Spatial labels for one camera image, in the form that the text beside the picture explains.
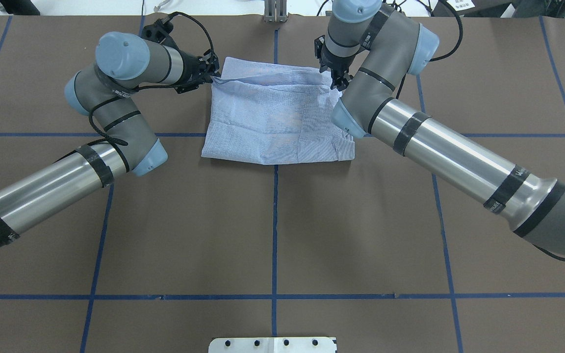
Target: white paper label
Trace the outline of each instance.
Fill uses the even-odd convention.
[[[457,11],[475,7],[475,5],[472,3],[472,0],[448,0],[448,3],[451,4]]]

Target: white bracket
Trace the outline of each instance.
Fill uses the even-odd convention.
[[[214,339],[208,353],[337,353],[334,337],[253,337]]]
[[[265,22],[287,22],[287,0],[265,0]]]

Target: gray metal bracket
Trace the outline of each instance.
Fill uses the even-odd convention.
[[[287,0],[265,0],[265,22],[287,22]]]

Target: cloth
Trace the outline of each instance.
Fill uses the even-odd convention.
[[[341,96],[330,82],[310,67],[226,58],[202,157],[261,165],[354,159],[352,136],[330,121]]]

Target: light blue joint cap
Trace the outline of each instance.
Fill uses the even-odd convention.
[[[429,60],[433,58],[437,47],[439,47],[439,37],[437,34],[431,32],[420,23],[417,45],[415,46],[415,53],[413,54],[413,60],[411,60],[408,72],[411,75],[420,74],[426,67],[426,64],[429,63]]]
[[[95,60],[104,74],[117,80],[131,80],[150,64],[150,48],[135,34],[108,32],[99,38]]]
[[[147,174],[151,170],[154,170],[159,165],[165,163],[167,161],[167,151],[164,150],[163,145],[161,144],[161,140],[157,139],[154,146],[146,156],[143,158],[143,161],[137,165],[132,172],[136,174],[137,177],[142,177],[143,175]]]
[[[78,113],[88,115],[88,111],[82,107],[76,94],[76,77],[78,74],[80,74],[79,71],[69,80],[69,82],[67,82],[67,85],[65,85],[65,99],[67,99],[67,103],[69,103],[69,105],[71,105],[71,107]]]
[[[330,120],[339,129],[351,134],[354,138],[360,139],[366,134],[365,130],[352,118],[352,115],[350,115],[350,112],[348,112],[345,105],[343,105],[341,99],[334,105],[333,112],[330,113]]]
[[[381,8],[381,0],[334,0],[333,14],[341,22],[359,23],[372,18]]]

